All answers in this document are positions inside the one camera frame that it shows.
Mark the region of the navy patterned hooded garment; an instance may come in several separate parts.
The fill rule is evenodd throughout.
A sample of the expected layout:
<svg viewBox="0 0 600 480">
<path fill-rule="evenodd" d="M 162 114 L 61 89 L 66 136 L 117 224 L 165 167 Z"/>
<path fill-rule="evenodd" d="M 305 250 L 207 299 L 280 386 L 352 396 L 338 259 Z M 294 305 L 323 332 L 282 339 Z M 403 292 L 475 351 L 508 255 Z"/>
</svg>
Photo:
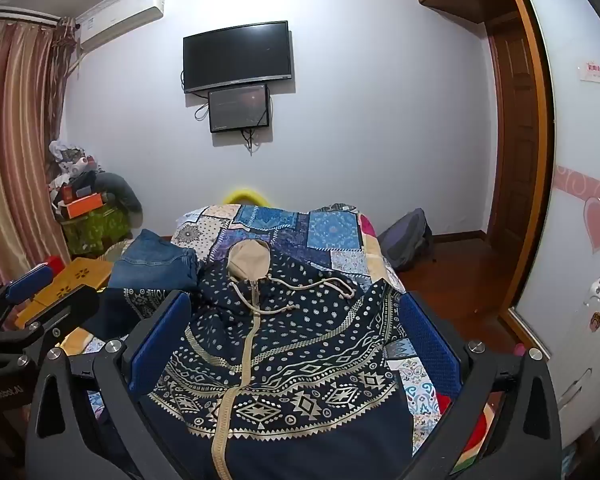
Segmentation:
<svg viewBox="0 0 600 480">
<path fill-rule="evenodd" d="M 257 240 L 207 266 L 193 314 L 140 400 L 193 479 L 395 479 L 413 419 L 385 348 L 401 296 Z"/>
</svg>

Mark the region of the red box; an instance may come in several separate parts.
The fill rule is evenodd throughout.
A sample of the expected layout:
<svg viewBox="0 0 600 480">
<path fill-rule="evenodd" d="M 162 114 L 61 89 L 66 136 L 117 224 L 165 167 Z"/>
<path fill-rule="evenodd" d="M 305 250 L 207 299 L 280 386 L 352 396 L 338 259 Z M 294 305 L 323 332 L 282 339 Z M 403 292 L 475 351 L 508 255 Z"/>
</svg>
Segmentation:
<svg viewBox="0 0 600 480">
<path fill-rule="evenodd" d="M 57 276 L 61 274 L 61 272 L 65 269 L 64 260 L 62 260 L 58 255 L 49 256 L 45 260 L 46 266 L 52 270 L 53 276 Z"/>
</svg>

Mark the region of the green patterned storage box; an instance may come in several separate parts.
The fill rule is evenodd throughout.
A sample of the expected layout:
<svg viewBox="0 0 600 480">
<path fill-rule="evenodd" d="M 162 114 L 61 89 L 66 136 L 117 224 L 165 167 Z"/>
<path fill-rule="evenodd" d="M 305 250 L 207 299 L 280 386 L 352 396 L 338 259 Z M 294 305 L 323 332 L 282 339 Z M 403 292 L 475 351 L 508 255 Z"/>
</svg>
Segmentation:
<svg viewBox="0 0 600 480">
<path fill-rule="evenodd" d="M 73 257 L 99 257 L 113 244 L 131 236 L 128 214 L 112 205 L 61 221 L 60 225 Z"/>
</svg>

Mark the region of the folded blue jeans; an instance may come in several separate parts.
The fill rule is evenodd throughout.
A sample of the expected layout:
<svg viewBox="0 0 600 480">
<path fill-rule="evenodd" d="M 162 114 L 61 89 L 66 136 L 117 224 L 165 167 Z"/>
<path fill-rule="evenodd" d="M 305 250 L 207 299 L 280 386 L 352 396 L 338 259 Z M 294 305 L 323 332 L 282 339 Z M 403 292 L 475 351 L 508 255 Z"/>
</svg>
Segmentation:
<svg viewBox="0 0 600 480">
<path fill-rule="evenodd" d="M 143 230 L 114 263 L 111 288 L 191 290 L 197 286 L 198 259 L 149 230 Z"/>
</svg>

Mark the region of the orange box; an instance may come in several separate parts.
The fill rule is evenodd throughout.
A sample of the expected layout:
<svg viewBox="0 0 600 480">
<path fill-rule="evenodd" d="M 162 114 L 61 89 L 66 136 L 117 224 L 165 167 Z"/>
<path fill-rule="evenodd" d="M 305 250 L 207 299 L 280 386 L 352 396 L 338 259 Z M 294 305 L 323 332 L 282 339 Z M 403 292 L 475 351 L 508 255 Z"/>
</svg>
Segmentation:
<svg viewBox="0 0 600 480">
<path fill-rule="evenodd" d="M 84 214 L 88 214 L 89 212 L 100 208 L 103 204 L 102 196 L 99 193 L 93 193 L 78 198 L 77 200 L 68 203 L 66 206 L 61 206 L 60 212 L 65 219 L 71 220 L 83 216 Z"/>
</svg>

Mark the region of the grey purple backpack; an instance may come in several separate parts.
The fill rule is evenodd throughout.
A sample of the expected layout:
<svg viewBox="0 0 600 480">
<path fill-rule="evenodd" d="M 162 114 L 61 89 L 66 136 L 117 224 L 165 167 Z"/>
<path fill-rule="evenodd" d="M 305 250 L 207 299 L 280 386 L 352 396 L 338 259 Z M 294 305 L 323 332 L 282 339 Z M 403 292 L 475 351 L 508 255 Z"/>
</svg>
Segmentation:
<svg viewBox="0 0 600 480">
<path fill-rule="evenodd" d="M 382 255 L 394 270 L 408 268 L 432 243 L 425 211 L 416 208 L 394 222 L 378 236 Z"/>
</svg>

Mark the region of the dark grey garment pile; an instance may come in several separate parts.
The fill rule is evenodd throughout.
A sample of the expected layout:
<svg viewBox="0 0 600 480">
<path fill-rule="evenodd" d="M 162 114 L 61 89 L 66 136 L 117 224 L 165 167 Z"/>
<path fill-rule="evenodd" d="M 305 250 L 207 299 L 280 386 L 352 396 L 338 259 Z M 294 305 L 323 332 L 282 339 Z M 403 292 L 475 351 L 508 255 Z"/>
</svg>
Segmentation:
<svg viewBox="0 0 600 480">
<path fill-rule="evenodd" d="M 135 195 L 129 183 L 118 174 L 100 172 L 94 180 L 94 191 L 114 196 L 114 200 L 125 210 L 132 214 L 143 212 L 142 204 Z"/>
</svg>

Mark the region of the white refrigerator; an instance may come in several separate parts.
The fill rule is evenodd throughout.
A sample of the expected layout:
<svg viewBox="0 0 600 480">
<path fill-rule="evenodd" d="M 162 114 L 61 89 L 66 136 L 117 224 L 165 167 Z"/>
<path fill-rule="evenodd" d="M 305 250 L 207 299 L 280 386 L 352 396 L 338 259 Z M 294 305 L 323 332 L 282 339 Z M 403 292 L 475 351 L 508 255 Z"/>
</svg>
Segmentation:
<svg viewBox="0 0 600 480">
<path fill-rule="evenodd" d="M 562 446 L 568 446 L 600 420 L 600 278 L 585 294 L 548 368 Z"/>
</svg>

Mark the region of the patchwork bed quilt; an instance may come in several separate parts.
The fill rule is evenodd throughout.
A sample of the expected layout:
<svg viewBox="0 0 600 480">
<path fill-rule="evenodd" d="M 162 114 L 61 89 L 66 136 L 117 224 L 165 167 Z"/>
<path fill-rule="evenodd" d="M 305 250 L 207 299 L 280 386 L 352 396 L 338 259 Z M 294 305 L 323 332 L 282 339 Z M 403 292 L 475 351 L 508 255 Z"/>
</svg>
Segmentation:
<svg viewBox="0 0 600 480">
<path fill-rule="evenodd" d="M 230 248 L 243 240 L 263 242 L 314 268 L 340 273 L 362 288 L 385 281 L 401 297 L 405 292 L 381 255 L 367 219 L 350 206 L 309 212 L 251 205 L 209 206 L 178 220 L 169 242 L 196 252 L 199 278 L 207 266 L 223 261 Z M 132 240 L 111 248 L 108 257 L 115 263 L 131 244 Z M 161 289 L 108 287 L 102 310 L 87 323 L 83 351 L 92 353 L 109 339 L 125 337 L 132 324 L 151 315 L 167 293 Z M 387 344 L 385 356 L 402 382 L 412 415 L 413 457 L 440 422 L 449 398 L 437 393 L 405 330 L 402 338 Z"/>
</svg>

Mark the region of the yellow round object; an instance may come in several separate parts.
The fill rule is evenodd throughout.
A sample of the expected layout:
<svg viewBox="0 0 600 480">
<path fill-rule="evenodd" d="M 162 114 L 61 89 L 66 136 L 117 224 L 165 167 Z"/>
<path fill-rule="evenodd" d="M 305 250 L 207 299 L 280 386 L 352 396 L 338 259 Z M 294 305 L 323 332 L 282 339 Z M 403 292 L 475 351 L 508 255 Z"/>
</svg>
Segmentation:
<svg viewBox="0 0 600 480">
<path fill-rule="evenodd" d="M 258 207 L 269 207 L 271 203 L 260 193 L 252 188 L 236 188 L 222 200 L 223 205 L 239 204 Z"/>
</svg>

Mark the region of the striped red curtain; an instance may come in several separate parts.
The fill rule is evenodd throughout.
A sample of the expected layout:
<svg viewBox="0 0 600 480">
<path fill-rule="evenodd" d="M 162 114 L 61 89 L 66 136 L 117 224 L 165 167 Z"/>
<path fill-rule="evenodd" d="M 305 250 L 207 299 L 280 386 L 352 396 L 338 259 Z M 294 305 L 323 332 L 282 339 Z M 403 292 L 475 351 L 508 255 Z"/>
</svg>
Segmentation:
<svg viewBox="0 0 600 480">
<path fill-rule="evenodd" d="M 69 258 L 47 185 L 58 139 L 76 23 L 0 19 L 0 283 L 49 256 Z"/>
</svg>

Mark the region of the brown wooden door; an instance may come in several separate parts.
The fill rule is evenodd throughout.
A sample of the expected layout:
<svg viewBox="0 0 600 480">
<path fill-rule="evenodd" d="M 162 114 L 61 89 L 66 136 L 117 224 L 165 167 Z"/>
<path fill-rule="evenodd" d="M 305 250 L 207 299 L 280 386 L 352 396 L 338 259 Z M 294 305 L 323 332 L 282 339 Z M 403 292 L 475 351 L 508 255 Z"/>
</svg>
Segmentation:
<svg viewBox="0 0 600 480">
<path fill-rule="evenodd" d="M 516 266 L 531 214 L 538 163 L 538 101 L 531 53 L 517 14 L 488 28 L 498 98 L 498 162 L 490 243 Z"/>
</svg>

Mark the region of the white air conditioner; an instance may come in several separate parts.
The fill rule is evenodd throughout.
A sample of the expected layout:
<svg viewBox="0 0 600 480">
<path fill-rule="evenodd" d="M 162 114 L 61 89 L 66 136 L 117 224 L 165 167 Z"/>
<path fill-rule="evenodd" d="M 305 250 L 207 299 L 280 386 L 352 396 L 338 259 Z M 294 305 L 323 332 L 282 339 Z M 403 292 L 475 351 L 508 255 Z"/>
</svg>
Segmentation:
<svg viewBox="0 0 600 480">
<path fill-rule="evenodd" d="M 92 52 L 134 29 L 160 20 L 163 8 L 164 0 L 117 0 L 101 6 L 76 22 L 80 26 L 81 51 Z"/>
</svg>

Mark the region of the small black wall monitor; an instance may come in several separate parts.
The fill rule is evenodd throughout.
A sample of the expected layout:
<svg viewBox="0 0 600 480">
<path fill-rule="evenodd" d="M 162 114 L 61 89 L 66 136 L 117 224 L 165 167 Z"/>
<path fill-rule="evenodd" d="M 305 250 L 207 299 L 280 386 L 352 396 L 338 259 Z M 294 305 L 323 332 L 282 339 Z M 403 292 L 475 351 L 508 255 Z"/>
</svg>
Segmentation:
<svg viewBox="0 0 600 480">
<path fill-rule="evenodd" d="M 270 94 L 266 84 L 212 90 L 208 98 L 212 133 L 266 128 L 270 124 Z"/>
</svg>

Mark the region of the black wall television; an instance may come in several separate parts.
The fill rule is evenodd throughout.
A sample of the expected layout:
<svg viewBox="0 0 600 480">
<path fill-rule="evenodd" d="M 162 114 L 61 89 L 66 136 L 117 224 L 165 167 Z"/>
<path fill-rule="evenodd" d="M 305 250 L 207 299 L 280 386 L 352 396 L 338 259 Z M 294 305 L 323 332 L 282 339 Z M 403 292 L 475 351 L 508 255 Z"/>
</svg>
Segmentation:
<svg viewBox="0 0 600 480">
<path fill-rule="evenodd" d="M 287 21 L 215 29 L 183 39 L 185 92 L 291 78 Z"/>
</svg>

